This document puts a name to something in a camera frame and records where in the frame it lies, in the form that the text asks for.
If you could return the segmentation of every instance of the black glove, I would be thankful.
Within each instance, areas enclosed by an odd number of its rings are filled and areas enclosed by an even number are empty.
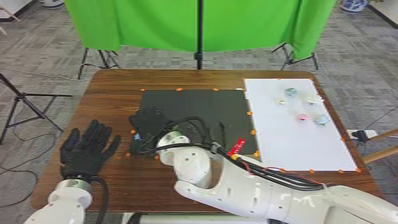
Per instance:
[[[170,120],[165,118],[161,110],[154,107],[144,108],[129,116],[129,123],[135,128],[129,151],[131,154],[145,154],[156,147],[158,139],[170,130]]]
[[[64,179],[81,178],[90,181],[90,177],[97,175],[106,159],[115,153],[120,143],[120,136],[113,137],[108,149],[106,142],[112,129],[97,120],[90,121],[81,140],[80,131],[71,130],[69,138],[60,147],[60,174]]]

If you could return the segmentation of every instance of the pink object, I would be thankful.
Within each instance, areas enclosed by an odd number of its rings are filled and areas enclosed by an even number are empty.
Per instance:
[[[298,120],[302,121],[309,120],[309,116],[305,114],[298,114]]]

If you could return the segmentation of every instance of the colorful object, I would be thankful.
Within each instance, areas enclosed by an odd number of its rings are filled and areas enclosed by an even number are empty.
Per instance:
[[[277,103],[279,103],[280,105],[284,105],[284,104],[287,103],[286,99],[284,99],[284,98],[277,99]]]
[[[314,123],[318,124],[318,125],[327,125],[327,123],[328,123],[328,121],[330,121],[330,118],[328,118],[328,116],[325,115],[325,114],[321,114],[316,118],[314,118]]]
[[[296,89],[295,89],[295,88],[287,88],[287,89],[284,90],[284,94],[286,94],[287,96],[295,96],[295,95],[296,95]]]
[[[318,95],[314,96],[307,96],[305,97],[305,102],[312,105],[312,104],[319,104],[323,102],[323,99]]]
[[[309,116],[305,114],[298,114],[296,118],[298,118],[300,121],[309,120]]]
[[[295,59],[311,56],[335,0],[204,3],[204,52],[287,43]],[[65,0],[81,44],[197,51],[197,0]]]
[[[245,139],[240,138],[238,142],[236,142],[236,144],[234,144],[234,146],[232,146],[232,148],[231,148],[231,150],[227,152],[227,156],[232,156],[234,154],[240,153],[243,146],[245,146]]]

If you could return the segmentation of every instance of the blue object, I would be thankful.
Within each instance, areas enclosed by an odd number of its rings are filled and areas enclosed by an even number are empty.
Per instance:
[[[135,134],[133,139],[135,139],[135,140],[142,140],[142,138],[140,138],[140,134],[138,134],[138,133]]]
[[[284,90],[284,93],[286,93],[287,96],[295,96],[296,95],[296,89],[295,88],[287,88]]]
[[[319,115],[314,119],[314,123],[323,126],[327,125],[328,121],[330,121],[330,118],[327,115]]]
[[[343,0],[341,1],[341,9],[346,12],[359,13],[367,6],[367,0]]]

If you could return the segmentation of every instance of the metal stand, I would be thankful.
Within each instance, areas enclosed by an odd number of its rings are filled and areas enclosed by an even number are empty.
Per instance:
[[[311,54],[311,56],[307,58],[303,58],[298,61],[295,61],[295,59],[293,59],[293,51],[287,54],[286,43],[273,49],[272,53],[275,53],[279,49],[282,49],[284,56],[286,56],[286,61],[284,61],[280,70],[284,70],[286,65],[293,65],[293,64],[300,63],[302,61],[305,61],[307,59],[312,59],[314,69],[316,70],[319,69],[318,60],[316,60],[316,57],[314,57],[314,53]]]
[[[197,52],[193,54],[197,62],[197,70],[202,70],[202,14],[204,10],[204,0],[197,0]]]
[[[14,126],[17,126],[19,124],[25,124],[26,122],[37,120],[37,119],[46,119],[46,121],[51,123],[51,125],[55,126],[55,128],[62,131],[58,125],[55,124],[55,122],[51,121],[51,119],[48,118],[46,116],[46,111],[49,109],[49,106],[53,104],[53,100],[57,97],[71,97],[71,95],[58,95],[58,94],[35,94],[35,93],[21,93],[14,87],[14,85],[10,84],[7,78],[3,77],[1,73],[0,73],[0,80],[5,84],[5,86],[9,87],[10,91],[14,92],[16,94],[16,97],[14,97],[14,104],[12,104],[12,108],[10,108],[10,112],[9,112],[9,118],[7,118],[7,121],[5,121],[5,126],[3,126],[3,132],[1,132],[1,137],[0,137],[0,145],[3,143],[3,137],[5,137],[5,134],[7,134],[7,129]],[[26,96],[49,96],[51,97],[51,100],[48,102],[48,105],[44,107],[44,110],[41,111],[39,108],[35,107],[33,103],[28,101],[26,99]],[[12,121],[12,117],[14,117],[14,112],[16,112],[16,106],[17,106],[17,103],[23,102],[25,105],[28,106],[30,110],[33,111],[35,113],[35,117],[28,118],[26,120],[23,121],[17,121],[16,123],[10,124],[10,121]]]
[[[110,69],[113,67],[120,68],[117,62],[115,62],[115,59],[113,59],[113,55],[117,55],[117,53],[113,51],[103,51],[103,50],[97,50],[97,54],[99,54],[99,57],[101,57],[101,61],[103,61],[103,66],[99,65],[94,65],[90,63],[85,62],[85,59],[87,59],[87,54],[88,54],[88,48],[83,49],[83,58],[81,58],[81,64],[80,64],[80,69],[78,69],[78,79],[81,78],[81,73],[83,73],[83,67],[85,66],[94,66],[101,69]]]

